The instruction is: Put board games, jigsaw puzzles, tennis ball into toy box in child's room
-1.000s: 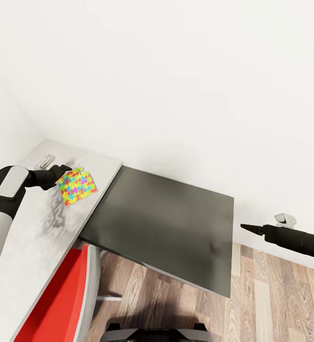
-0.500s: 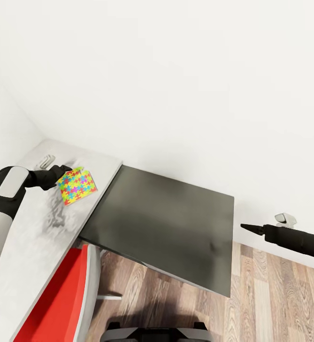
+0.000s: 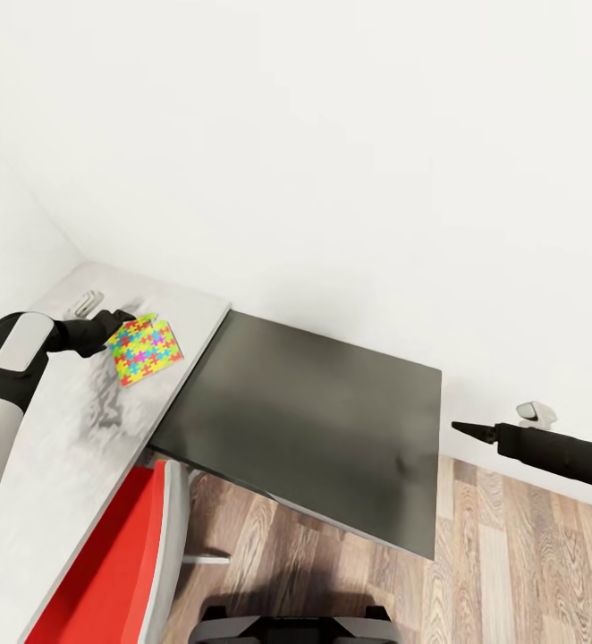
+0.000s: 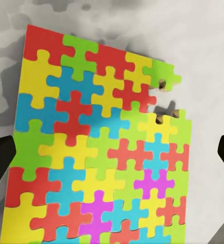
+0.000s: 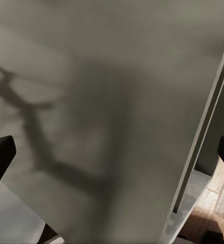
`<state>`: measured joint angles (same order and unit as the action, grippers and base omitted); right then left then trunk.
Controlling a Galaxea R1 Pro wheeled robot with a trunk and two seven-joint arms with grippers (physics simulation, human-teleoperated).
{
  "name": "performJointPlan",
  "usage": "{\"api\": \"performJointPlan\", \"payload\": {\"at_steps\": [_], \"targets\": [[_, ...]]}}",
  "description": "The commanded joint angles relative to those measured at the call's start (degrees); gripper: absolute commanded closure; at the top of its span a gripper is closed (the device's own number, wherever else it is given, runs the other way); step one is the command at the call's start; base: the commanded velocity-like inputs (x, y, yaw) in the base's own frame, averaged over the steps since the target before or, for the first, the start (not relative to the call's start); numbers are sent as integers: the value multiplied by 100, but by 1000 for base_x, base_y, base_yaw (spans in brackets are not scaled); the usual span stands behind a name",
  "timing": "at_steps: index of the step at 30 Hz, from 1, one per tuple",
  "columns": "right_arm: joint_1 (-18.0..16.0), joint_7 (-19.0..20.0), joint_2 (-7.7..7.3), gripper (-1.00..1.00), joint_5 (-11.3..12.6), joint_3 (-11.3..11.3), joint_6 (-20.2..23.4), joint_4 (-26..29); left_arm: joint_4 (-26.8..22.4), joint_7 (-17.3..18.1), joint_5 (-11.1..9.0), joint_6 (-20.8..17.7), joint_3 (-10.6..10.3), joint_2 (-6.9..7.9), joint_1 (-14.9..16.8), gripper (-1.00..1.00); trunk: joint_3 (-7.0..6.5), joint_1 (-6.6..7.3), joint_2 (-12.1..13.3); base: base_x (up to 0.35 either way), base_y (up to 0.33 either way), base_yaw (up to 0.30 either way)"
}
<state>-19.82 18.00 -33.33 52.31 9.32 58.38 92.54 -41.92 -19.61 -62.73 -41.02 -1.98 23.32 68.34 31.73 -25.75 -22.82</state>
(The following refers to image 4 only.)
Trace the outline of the jigsaw puzzle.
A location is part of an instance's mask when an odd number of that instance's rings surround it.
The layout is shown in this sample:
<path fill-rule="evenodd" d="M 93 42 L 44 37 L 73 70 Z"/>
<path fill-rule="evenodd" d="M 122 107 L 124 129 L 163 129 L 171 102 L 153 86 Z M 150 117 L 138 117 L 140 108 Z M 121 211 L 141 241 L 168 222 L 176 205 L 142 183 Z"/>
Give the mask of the jigsaw puzzle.
<path fill-rule="evenodd" d="M 27 24 L 0 244 L 185 244 L 175 65 Z"/>

